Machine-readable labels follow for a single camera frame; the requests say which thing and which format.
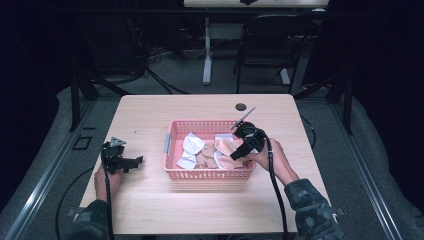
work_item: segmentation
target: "pink plastic basket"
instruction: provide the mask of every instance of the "pink plastic basket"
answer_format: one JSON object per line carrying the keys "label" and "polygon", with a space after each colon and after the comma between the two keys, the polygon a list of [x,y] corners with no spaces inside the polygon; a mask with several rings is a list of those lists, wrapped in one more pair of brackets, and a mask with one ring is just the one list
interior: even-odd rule
{"label": "pink plastic basket", "polygon": [[234,120],[175,120],[168,128],[164,149],[163,167],[173,181],[178,180],[247,180],[255,169],[253,161],[247,161],[240,169],[192,169],[176,165],[183,153],[184,138],[192,132],[205,142],[215,140],[215,134],[231,133]]}

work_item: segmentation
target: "wooden table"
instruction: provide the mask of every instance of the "wooden table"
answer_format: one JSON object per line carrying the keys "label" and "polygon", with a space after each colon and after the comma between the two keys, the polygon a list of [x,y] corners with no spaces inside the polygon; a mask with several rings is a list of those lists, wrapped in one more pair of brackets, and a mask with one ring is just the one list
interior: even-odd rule
{"label": "wooden table", "polygon": [[206,8],[325,8],[328,0],[258,0],[250,5],[240,3],[240,0],[184,0],[185,7]]}
{"label": "wooden table", "polygon": [[[244,103],[247,110],[237,111]],[[328,199],[317,163],[291,95],[139,95],[125,96],[105,141],[127,142],[124,157],[144,156],[138,169],[124,174],[113,199],[116,234],[202,234],[282,232],[282,222],[269,174],[259,165],[247,182],[235,188],[184,189],[162,167],[168,125],[176,119],[248,121],[279,140],[301,178],[308,178]],[[81,201],[95,200],[93,176]],[[280,185],[288,229],[296,232],[294,211]]]}

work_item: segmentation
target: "black cable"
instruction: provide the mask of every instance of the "black cable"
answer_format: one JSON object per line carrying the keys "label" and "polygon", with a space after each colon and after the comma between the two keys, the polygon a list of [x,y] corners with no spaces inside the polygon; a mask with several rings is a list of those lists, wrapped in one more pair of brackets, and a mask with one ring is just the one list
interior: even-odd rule
{"label": "black cable", "polygon": [[146,65],[153,65],[162,61],[162,54],[167,53],[166,48],[157,48],[152,50],[152,52],[147,57]]}
{"label": "black cable", "polygon": [[112,197],[110,195],[110,182],[109,174],[106,169],[105,164],[102,162],[103,171],[105,172],[105,182],[106,182],[106,194],[107,194],[107,224],[109,227],[109,239],[114,240],[115,236],[113,235],[113,224],[112,224]]}
{"label": "black cable", "polygon": [[121,84],[129,83],[129,82],[134,82],[135,80],[141,78],[143,74],[144,74],[144,69],[140,69],[137,72],[135,72],[133,76],[131,76],[130,78],[125,78],[121,80],[108,80],[108,81],[115,85],[121,85]]}
{"label": "black cable", "polygon": [[84,174],[93,171],[94,167],[89,168],[87,170],[85,170],[84,172],[82,172],[80,175],[78,175],[72,182],[71,184],[69,184],[68,188],[66,188],[65,193],[63,193],[62,198],[59,201],[59,205],[57,206],[57,210],[56,210],[56,217],[55,217],[55,230],[56,230],[56,237],[58,240],[60,240],[60,231],[59,231],[59,212],[60,209],[62,208],[62,203],[63,200],[65,199],[66,194],[68,194],[69,190],[71,189],[71,187],[75,184],[76,181],[78,181],[78,179],[80,179]]}
{"label": "black cable", "polygon": [[172,91],[168,88],[168,87],[170,87],[170,88],[172,88],[172,89],[174,89],[175,91],[177,91],[177,92],[179,92],[179,93],[183,93],[183,94],[189,94],[188,92],[185,92],[185,91],[183,91],[183,90],[181,90],[181,89],[178,89],[178,88],[176,88],[176,87],[174,87],[173,85],[171,85],[171,84],[169,84],[169,83],[167,83],[167,82],[165,82],[163,79],[161,79],[155,72],[153,72],[150,68],[149,68],[149,66],[147,66],[146,65],[146,71],[160,84],[160,85],[162,85],[170,94],[172,94]]}
{"label": "black cable", "polygon": [[304,116],[300,115],[300,118],[302,118],[303,121],[305,121],[309,125],[309,127],[311,128],[311,130],[312,130],[313,139],[312,139],[312,143],[311,143],[311,149],[314,149],[315,142],[316,142],[316,139],[317,139],[317,136],[315,134],[315,129],[312,126],[312,124]]}
{"label": "black cable", "polygon": [[275,194],[277,195],[278,205],[280,206],[280,212],[281,212],[281,218],[283,221],[283,240],[289,240],[289,232],[287,228],[287,217],[286,217],[286,210],[284,207],[283,198],[281,196],[280,189],[277,184],[277,180],[275,179],[275,173],[274,173],[274,154],[272,152],[272,145],[271,140],[266,135],[266,133],[262,129],[258,129],[258,131],[261,131],[266,139],[266,143],[268,145],[268,165],[269,165],[269,177],[271,178],[272,186],[274,187]]}

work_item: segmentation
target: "basket handle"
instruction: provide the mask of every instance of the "basket handle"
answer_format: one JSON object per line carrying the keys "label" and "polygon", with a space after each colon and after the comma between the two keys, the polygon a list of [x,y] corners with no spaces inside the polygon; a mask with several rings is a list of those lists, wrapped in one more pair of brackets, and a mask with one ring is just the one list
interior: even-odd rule
{"label": "basket handle", "polygon": [[165,147],[163,148],[164,153],[168,153],[169,151],[169,142],[171,141],[171,134],[166,134],[165,137]]}

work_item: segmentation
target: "sleeve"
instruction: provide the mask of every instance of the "sleeve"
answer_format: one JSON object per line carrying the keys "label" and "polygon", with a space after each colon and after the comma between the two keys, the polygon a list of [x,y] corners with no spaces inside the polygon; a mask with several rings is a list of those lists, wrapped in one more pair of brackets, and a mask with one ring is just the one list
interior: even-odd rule
{"label": "sleeve", "polygon": [[328,201],[308,179],[291,182],[284,191],[291,208],[296,211],[300,239],[346,239],[333,218]]}
{"label": "sleeve", "polygon": [[95,200],[77,217],[63,239],[109,239],[107,203]]}

